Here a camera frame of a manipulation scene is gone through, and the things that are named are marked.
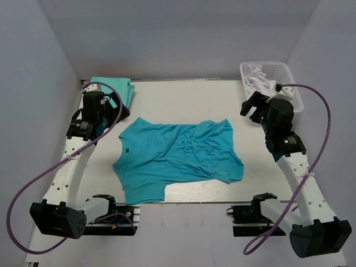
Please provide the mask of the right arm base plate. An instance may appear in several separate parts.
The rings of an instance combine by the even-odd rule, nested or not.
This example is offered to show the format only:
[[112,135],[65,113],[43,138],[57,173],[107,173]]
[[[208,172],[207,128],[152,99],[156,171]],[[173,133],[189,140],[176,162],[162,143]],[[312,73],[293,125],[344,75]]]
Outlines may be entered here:
[[274,223],[265,217],[257,219],[250,205],[230,206],[226,209],[226,214],[232,218],[234,237],[257,237],[274,226]]

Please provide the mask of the blue t-shirt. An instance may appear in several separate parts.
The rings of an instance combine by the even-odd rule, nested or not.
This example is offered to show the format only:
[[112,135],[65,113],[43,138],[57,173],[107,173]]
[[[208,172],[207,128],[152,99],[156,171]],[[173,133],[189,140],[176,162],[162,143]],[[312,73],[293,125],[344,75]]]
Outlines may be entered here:
[[219,180],[239,182],[244,164],[234,151],[229,120],[152,124],[138,118],[118,137],[113,164],[127,205],[160,202],[167,185]]

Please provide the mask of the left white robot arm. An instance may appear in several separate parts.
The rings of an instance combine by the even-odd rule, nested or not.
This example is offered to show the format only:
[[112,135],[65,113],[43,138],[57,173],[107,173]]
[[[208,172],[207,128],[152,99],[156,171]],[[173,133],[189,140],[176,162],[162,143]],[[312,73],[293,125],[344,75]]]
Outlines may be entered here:
[[117,217],[113,196],[93,195],[79,206],[77,194],[98,141],[129,115],[113,87],[103,82],[84,85],[82,108],[72,116],[66,133],[63,162],[42,201],[34,202],[29,211],[42,234],[78,239],[88,223],[100,218],[111,222]]

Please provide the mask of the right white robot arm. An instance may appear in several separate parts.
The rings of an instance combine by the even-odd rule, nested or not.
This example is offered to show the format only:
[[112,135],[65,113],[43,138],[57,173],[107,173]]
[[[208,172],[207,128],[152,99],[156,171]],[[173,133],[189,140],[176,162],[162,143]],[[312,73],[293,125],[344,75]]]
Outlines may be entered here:
[[337,253],[349,238],[352,228],[347,220],[339,220],[323,196],[312,173],[328,142],[331,112],[328,103],[327,130],[314,162],[308,162],[301,138],[292,130],[294,84],[276,86],[272,97],[255,91],[243,102],[240,114],[246,116],[252,107],[250,119],[262,126],[265,143],[285,178],[293,195],[284,205],[272,193],[255,195],[251,201],[252,217],[259,222],[272,221],[270,230],[250,241],[243,250],[252,254],[277,229],[289,237],[291,247],[300,258]]

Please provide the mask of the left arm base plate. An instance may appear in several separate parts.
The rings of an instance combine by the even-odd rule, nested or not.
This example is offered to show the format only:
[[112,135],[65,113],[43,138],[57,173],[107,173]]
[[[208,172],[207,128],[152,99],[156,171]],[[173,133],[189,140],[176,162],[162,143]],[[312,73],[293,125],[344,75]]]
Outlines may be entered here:
[[134,236],[139,226],[140,204],[116,204],[113,213],[119,215],[100,219],[86,225],[84,236]]

